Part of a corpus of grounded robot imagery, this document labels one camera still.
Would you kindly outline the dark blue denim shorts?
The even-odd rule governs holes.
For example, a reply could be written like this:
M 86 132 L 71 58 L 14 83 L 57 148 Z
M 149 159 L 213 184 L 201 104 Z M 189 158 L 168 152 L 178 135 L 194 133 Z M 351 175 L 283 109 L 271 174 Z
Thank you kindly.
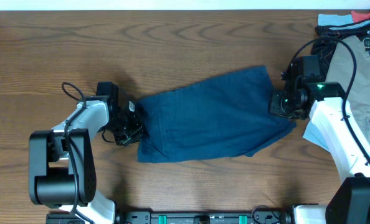
M 256 66 L 141 99 L 138 161 L 252 157 L 296 127 L 268 112 L 272 91 L 267 69 Z

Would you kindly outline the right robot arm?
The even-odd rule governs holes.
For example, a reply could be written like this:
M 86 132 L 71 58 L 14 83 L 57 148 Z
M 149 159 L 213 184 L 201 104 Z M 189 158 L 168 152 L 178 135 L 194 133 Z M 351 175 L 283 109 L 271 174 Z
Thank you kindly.
M 269 112 L 310 119 L 323 136 L 341 185 L 329 204 L 299 204 L 283 223 L 370 223 L 370 145 L 339 83 L 287 84 L 274 90 Z

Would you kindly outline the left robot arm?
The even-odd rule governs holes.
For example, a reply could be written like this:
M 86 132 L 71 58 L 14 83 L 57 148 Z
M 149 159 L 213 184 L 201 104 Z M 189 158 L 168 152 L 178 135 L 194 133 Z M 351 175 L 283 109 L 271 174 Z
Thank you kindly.
M 104 131 L 119 146 L 137 142 L 143 124 L 135 104 L 120 107 L 111 95 L 80 98 L 62 123 L 30 135 L 30 199 L 58 210 L 46 216 L 46 223 L 118 222 L 115 202 L 97 190 L 91 141 Z

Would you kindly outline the light blue cloth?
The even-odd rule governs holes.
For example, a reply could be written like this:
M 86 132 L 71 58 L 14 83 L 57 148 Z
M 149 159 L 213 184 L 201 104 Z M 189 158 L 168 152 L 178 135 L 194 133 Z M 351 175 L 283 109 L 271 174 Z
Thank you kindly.
M 352 15 L 337 15 L 337 14 L 318 14 L 318 25 L 319 26 L 343 26 L 346 24 L 352 24 Z

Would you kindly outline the black patterned garment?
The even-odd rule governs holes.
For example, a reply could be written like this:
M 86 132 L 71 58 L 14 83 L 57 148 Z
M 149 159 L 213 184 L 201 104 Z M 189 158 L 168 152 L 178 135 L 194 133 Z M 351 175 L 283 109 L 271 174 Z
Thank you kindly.
M 355 36 L 363 44 L 363 49 L 370 55 L 370 19 L 341 26 L 316 26 L 316 34 L 319 37 L 336 37 L 345 41 L 345 38 Z M 321 73 L 326 76 L 331 59 L 336 49 L 336 42 L 323 40 L 313 44 L 312 55 L 317 55 Z

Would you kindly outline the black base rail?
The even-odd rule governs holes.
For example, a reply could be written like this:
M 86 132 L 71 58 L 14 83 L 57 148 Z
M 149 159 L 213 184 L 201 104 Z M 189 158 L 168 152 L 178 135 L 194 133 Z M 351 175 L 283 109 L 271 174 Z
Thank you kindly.
M 127 212 L 113 220 L 115 224 L 292 224 L 290 210 L 259 205 L 251 212 L 186 213 Z

